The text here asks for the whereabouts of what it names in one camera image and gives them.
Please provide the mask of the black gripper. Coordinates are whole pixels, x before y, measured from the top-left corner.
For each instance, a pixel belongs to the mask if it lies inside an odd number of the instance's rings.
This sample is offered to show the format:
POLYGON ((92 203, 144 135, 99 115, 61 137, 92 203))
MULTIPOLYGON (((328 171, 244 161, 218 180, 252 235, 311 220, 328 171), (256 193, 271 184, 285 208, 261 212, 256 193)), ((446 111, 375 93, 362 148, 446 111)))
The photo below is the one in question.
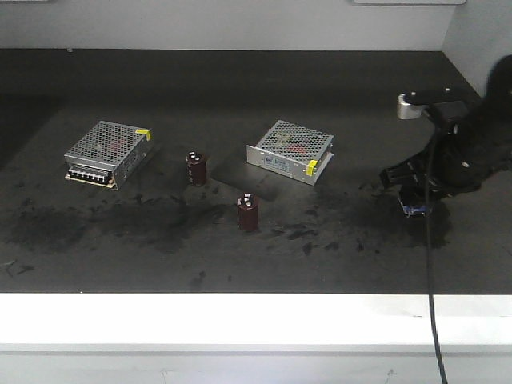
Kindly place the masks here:
POLYGON ((384 188, 401 187, 405 216, 430 214, 437 201, 476 191, 511 168, 511 96, 487 95, 464 115, 449 118, 452 110, 446 102, 427 106, 438 128, 425 149, 379 174, 384 188))

